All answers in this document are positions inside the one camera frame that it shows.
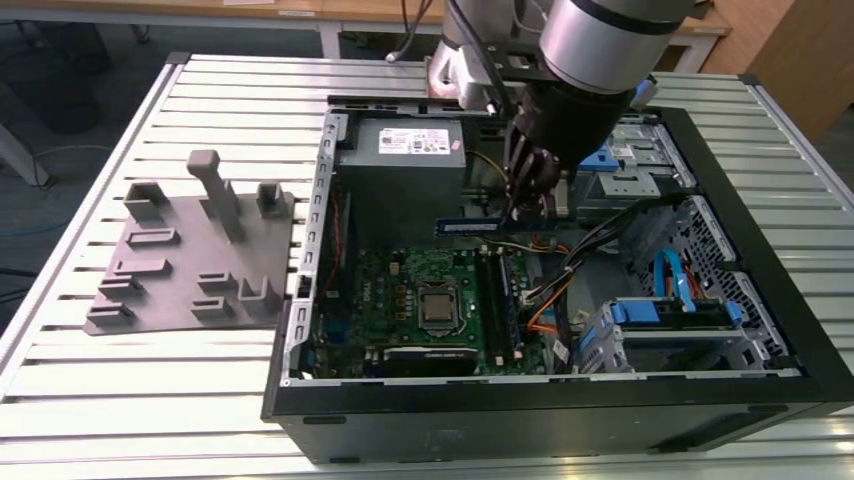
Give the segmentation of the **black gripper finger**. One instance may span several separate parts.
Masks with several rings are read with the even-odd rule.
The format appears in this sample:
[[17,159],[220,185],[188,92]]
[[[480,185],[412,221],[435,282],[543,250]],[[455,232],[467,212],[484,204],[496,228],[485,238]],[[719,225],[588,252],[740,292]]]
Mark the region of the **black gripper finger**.
[[557,160],[525,137],[505,142],[507,212],[511,220],[547,218],[547,197],[557,183]]
[[567,175],[560,174],[559,181],[552,189],[555,201],[555,214],[559,218],[568,218],[571,213],[571,192],[567,183]]

